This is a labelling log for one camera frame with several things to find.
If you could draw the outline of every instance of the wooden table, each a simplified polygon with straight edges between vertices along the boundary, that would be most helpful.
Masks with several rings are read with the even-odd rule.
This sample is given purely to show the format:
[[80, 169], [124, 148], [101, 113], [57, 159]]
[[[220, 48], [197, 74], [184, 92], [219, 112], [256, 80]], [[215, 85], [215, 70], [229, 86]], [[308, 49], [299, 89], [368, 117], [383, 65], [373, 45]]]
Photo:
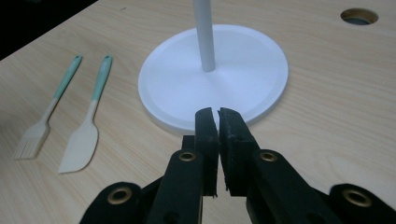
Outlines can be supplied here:
[[[344, 22], [371, 9], [371, 25]], [[250, 130], [283, 154], [312, 187], [370, 190], [396, 208], [396, 2], [390, 0], [213, 0], [214, 23], [273, 38], [290, 79], [280, 103]], [[78, 223], [106, 186], [146, 186], [163, 175], [182, 136], [158, 127], [137, 89], [140, 68], [167, 38], [193, 28], [191, 1], [101, 0], [0, 62], [0, 223]], [[114, 57], [95, 123], [99, 140], [83, 170], [57, 173], [83, 121], [100, 63]], [[50, 103], [71, 60], [82, 63], [49, 120], [38, 157], [14, 161], [24, 131]], [[203, 223], [249, 223], [244, 198], [204, 198]]]

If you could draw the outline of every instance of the white vertical rod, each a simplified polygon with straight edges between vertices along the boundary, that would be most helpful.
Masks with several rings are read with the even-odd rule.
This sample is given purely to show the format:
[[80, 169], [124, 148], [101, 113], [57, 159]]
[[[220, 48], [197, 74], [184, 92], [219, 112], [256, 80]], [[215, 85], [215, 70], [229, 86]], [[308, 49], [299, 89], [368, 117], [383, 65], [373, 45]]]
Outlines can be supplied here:
[[215, 70], [216, 64], [210, 0], [192, 0], [192, 3], [202, 68], [204, 72], [212, 72]]

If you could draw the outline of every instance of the teal handle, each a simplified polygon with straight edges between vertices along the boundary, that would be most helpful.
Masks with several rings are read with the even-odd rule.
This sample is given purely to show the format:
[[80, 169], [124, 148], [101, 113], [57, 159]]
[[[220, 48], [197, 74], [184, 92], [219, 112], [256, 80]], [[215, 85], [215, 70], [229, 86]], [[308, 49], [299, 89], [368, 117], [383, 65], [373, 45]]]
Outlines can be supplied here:
[[76, 70], [81, 63], [82, 56], [78, 55], [70, 63], [69, 68], [67, 69], [66, 73], [64, 74], [64, 78], [62, 78], [61, 84], [59, 84], [58, 90], [53, 95], [53, 99], [61, 98], [62, 94], [64, 94], [64, 90], [66, 89], [67, 85], [69, 84], [70, 80], [72, 79], [73, 75], [76, 73]]
[[108, 73], [110, 72], [111, 63], [113, 61], [113, 57], [107, 55], [100, 66], [98, 77], [96, 78], [95, 89], [93, 90], [92, 100], [99, 100], [100, 95], [102, 94], [103, 87], [106, 84], [106, 80], [108, 77]]

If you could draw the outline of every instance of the white disc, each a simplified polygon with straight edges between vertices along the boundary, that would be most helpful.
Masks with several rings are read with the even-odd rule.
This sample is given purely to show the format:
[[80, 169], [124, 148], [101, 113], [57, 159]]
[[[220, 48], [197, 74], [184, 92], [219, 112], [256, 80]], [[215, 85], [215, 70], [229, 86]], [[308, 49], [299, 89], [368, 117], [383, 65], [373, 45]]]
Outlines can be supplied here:
[[193, 134], [195, 113], [211, 107], [219, 127], [221, 107], [247, 124], [277, 103], [288, 81], [288, 62], [267, 35], [243, 26], [213, 26], [216, 69], [201, 66], [196, 29], [164, 41], [146, 59], [138, 89], [143, 105], [165, 129]]

